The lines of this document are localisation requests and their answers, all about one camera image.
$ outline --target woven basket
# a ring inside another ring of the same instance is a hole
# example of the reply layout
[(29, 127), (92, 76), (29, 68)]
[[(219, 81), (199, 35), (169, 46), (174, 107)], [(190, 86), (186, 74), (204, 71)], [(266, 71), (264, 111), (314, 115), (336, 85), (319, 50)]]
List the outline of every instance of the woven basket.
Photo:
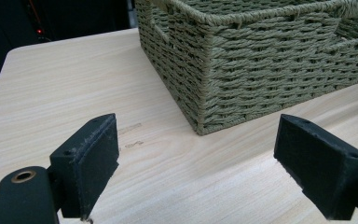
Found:
[(142, 48), (198, 134), (358, 82), (358, 39), (350, 40), (358, 36), (335, 34), (342, 18), (358, 17), (358, 0), (137, 0), (136, 8)]

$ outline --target braided rope weave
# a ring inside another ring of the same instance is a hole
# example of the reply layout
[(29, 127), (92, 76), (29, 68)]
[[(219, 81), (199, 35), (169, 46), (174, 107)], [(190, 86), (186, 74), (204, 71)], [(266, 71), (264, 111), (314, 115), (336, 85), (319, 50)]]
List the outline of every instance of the braided rope weave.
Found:
[(137, 0), (136, 8), (141, 45), (198, 134), (358, 83), (358, 0)]

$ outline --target wooden table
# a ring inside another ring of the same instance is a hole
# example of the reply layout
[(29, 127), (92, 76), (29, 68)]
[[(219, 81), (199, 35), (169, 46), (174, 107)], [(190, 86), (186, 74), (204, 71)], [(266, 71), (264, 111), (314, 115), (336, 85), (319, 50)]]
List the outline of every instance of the wooden table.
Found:
[(358, 85), (197, 136), (134, 29), (7, 55), (0, 180), (22, 167), (48, 167), (61, 143), (108, 113), (117, 114), (120, 166), (91, 213), (96, 224), (327, 223), (272, 157), (280, 114), (309, 119), (358, 147)]

